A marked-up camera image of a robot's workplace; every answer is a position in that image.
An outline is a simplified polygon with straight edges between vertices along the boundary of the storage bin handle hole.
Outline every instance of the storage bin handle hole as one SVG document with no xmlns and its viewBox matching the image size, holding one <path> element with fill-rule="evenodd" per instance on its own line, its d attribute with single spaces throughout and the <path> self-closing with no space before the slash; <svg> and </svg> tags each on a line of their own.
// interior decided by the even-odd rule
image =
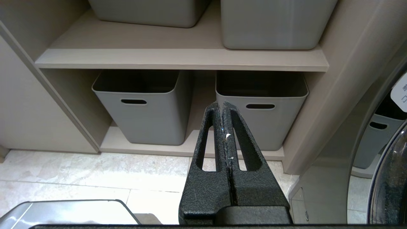
<svg viewBox="0 0 407 229">
<path fill-rule="evenodd" d="M 133 105 L 145 105 L 147 101 L 143 99 L 122 99 L 122 103 L 124 104 L 133 104 Z"/>
<path fill-rule="evenodd" d="M 262 109 L 262 110 L 271 110 L 274 109 L 276 106 L 274 104 L 256 104 L 256 103 L 251 103 L 247 104 L 246 108 L 247 109 Z"/>
<path fill-rule="evenodd" d="M 377 122 L 371 122 L 369 124 L 370 127 L 378 129 L 378 130 L 384 130 L 387 128 L 386 124 L 381 124 L 381 123 L 377 123 Z"/>
</svg>

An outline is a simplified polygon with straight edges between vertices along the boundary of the floor grout line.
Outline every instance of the floor grout line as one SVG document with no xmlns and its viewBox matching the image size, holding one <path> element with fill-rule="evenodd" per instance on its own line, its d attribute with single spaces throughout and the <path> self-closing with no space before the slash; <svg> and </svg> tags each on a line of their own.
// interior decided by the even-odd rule
<svg viewBox="0 0 407 229">
<path fill-rule="evenodd" d="M 358 211 L 358 212 L 367 213 L 367 211 L 353 210 L 353 209 L 349 209 L 349 208 L 348 208 L 348 210 L 350 210 L 350 211 Z"/>
<path fill-rule="evenodd" d="M 126 205 L 127 205 L 127 202 L 129 201 L 130 194 L 131 194 L 131 189 L 129 190 L 129 194 L 127 195 Z"/>
<path fill-rule="evenodd" d="M 175 192 L 175 191 L 164 191 L 164 190 L 149 190 L 149 189 L 134 189 L 134 188 L 121 188 L 121 187 L 106 187 L 106 186 L 93 186 L 93 185 L 78 185 L 78 184 L 64 184 L 64 183 L 47 183 L 47 182 L 37 182 L 37 181 L 10 181 L 3 180 L 4 182 L 21 182 L 21 183 L 34 183 L 34 184 L 45 184 L 45 185 L 71 185 L 71 186 L 81 186 L 81 187 L 100 187 L 100 188 L 112 188 L 112 189 L 123 189 L 123 190 L 139 190 L 139 191 L 152 191 L 152 192 Z"/>
</svg>

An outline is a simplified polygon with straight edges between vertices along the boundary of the textured black plastic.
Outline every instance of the textured black plastic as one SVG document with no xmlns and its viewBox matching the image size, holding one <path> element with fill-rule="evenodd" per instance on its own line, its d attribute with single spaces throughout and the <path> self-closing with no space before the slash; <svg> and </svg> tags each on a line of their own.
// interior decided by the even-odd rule
<svg viewBox="0 0 407 229">
<path fill-rule="evenodd" d="M 202 170 L 209 127 L 214 128 L 216 172 Z M 247 171 L 239 169 L 234 139 L 239 139 Z M 191 167 L 179 205 L 179 223 L 182 225 L 212 225 L 218 211 L 228 206 L 281 206 L 284 217 L 275 218 L 275 224 L 291 222 L 289 204 L 267 165 L 256 141 L 239 110 L 225 102 L 222 109 L 217 102 L 205 110 Z M 254 218 L 258 210 L 252 212 Z M 270 221 L 253 221 L 269 224 Z"/>
<path fill-rule="evenodd" d="M 216 225 L 292 224 L 290 212 L 284 206 L 230 206 L 222 208 Z"/>
</svg>

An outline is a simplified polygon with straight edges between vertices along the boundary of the cabinet door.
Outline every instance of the cabinet door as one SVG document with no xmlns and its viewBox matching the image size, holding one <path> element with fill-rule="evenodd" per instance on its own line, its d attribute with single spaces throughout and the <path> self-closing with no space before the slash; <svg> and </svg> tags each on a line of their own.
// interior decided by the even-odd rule
<svg viewBox="0 0 407 229">
<path fill-rule="evenodd" d="M 0 145 L 96 153 L 1 36 Z"/>
</svg>

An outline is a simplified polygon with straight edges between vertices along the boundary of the gray storage bin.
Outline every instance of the gray storage bin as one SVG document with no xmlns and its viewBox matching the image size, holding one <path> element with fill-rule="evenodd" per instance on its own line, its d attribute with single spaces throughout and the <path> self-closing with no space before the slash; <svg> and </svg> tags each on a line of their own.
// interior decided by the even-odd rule
<svg viewBox="0 0 407 229">
<path fill-rule="evenodd" d="M 369 125 L 363 133 L 353 166 L 367 169 L 405 119 L 407 119 L 407 113 L 403 112 L 393 102 L 389 93 L 381 102 L 375 114 L 373 114 Z"/>
<path fill-rule="evenodd" d="M 190 73 L 104 70 L 92 89 L 129 142 L 180 145 L 191 105 Z"/>
<path fill-rule="evenodd" d="M 190 28 L 210 0 L 89 0 L 100 20 Z"/>
<path fill-rule="evenodd" d="M 300 72 L 217 71 L 216 100 L 240 110 L 261 150 L 281 148 L 307 95 Z"/>
<path fill-rule="evenodd" d="M 221 0 L 223 44 L 232 49 L 312 49 L 337 0 Z"/>
</svg>

